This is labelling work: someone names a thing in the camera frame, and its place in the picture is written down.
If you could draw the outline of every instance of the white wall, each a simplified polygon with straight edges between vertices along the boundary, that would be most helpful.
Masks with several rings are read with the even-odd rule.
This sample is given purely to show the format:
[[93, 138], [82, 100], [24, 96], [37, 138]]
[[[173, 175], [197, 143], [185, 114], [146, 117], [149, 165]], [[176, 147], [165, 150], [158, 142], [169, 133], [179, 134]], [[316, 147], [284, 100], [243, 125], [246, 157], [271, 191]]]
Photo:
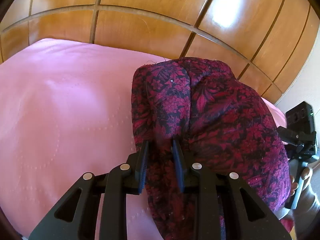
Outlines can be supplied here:
[[320, 37], [318, 35], [312, 51], [300, 73], [291, 86], [276, 103], [276, 106], [286, 112], [302, 101], [312, 105], [315, 115], [318, 141], [320, 141]]

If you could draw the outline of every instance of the metal screw head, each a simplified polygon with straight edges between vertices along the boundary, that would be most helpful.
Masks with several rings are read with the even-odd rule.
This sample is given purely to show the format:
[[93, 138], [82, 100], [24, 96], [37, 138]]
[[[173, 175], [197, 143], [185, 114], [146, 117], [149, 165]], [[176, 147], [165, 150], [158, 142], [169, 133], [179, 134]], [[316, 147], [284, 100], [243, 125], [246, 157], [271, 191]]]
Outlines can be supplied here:
[[230, 178], [232, 179], [238, 179], [239, 178], [239, 174], [238, 173], [235, 173], [235, 172], [232, 172], [229, 174]]
[[193, 167], [195, 170], [199, 170], [199, 169], [202, 168], [202, 165], [201, 165], [200, 163], [194, 163], [194, 164], [192, 165], [192, 167]]
[[92, 178], [92, 173], [87, 172], [82, 176], [82, 178], [85, 179], [85, 180], [89, 180], [89, 179]]
[[121, 169], [122, 171], [126, 171], [126, 170], [130, 169], [130, 165], [124, 163], [124, 164], [122, 164], [122, 165], [120, 166], [120, 169]]

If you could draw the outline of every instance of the gray sleeve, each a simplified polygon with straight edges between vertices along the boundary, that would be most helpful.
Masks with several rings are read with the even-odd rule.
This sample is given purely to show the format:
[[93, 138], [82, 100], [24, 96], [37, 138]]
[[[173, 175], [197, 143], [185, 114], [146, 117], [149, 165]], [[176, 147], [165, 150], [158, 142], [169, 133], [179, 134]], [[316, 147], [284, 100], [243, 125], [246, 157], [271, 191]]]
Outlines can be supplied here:
[[295, 229], [297, 234], [307, 229], [315, 219], [320, 210], [317, 195], [313, 192], [311, 185], [302, 191], [297, 208], [293, 210]]
[[288, 213], [289, 213], [289, 211], [290, 211], [290, 209], [287, 209], [287, 208], [284, 207], [284, 204], [285, 204], [285, 203], [283, 203], [283, 204], [281, 205], [281, 207], [280, 207], [277, 211], [274, 212], [274, 214], [276, 215], [276, 217], [277, 217], [279, 220], [282, 219], [282, 218], [284, 218], [285, 216], [287, 216]]

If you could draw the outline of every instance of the pink pillow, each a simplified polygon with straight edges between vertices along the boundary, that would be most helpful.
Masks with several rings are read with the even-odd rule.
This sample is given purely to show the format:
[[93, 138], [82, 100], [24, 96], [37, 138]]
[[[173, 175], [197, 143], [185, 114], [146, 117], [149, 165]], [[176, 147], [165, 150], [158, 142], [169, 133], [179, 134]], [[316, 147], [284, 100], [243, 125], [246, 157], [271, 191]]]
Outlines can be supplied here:
[[[138, 67], [164, 60], [44, 39], [0, 65], [0, 206], [19, 233], [28, 237], [83, 173], [109, 172], [135, 152], [132, 77]], [[277, 125], [285, 125], [264, 101]], [[127, 228], [129, 240], [162, 239], [145, 191], [127, 196]]]

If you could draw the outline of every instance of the red cloth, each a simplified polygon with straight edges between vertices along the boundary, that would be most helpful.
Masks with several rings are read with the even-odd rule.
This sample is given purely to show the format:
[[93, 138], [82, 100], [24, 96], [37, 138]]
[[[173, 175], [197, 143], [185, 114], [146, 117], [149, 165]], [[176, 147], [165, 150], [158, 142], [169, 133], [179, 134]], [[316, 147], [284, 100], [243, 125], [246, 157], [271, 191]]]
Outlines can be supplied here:
[[237, 172], [276, 210], [290, 190], [286, 152], [261, 97], [237, 81], [221, 61], [180, 58], [140, 67], [132, 83], [132, 122], [137, 150], [153, 140], [146, 189], [164, 238], [192, 239], [194, 196], [181, 194], [170, 147], [212, 171]]
[[292, 219], [282, 218], [280, 222], [289, 233], [292, 231], [292, 228], [294, 225], [294, 222]]

